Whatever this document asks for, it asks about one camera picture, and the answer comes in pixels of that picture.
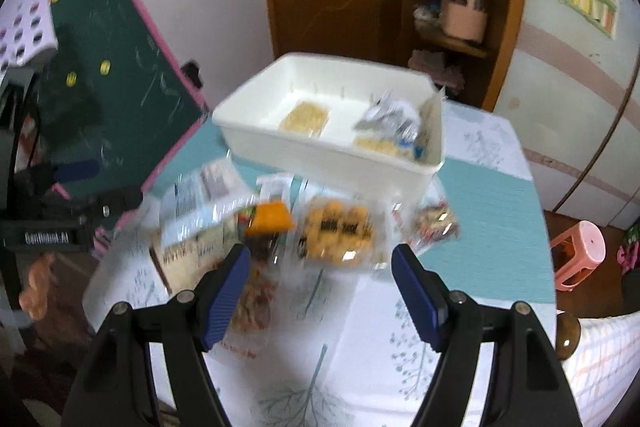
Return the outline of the person's left hand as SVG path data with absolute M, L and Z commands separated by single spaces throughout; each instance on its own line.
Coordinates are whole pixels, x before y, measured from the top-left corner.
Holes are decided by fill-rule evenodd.
M 51 286 L 51 267 L 55 260 L 52 253 L 42 254 L 27 273 L 27 283 L 18 302 L 34 321 L 41 321 L 48 311 L 48 295 Z

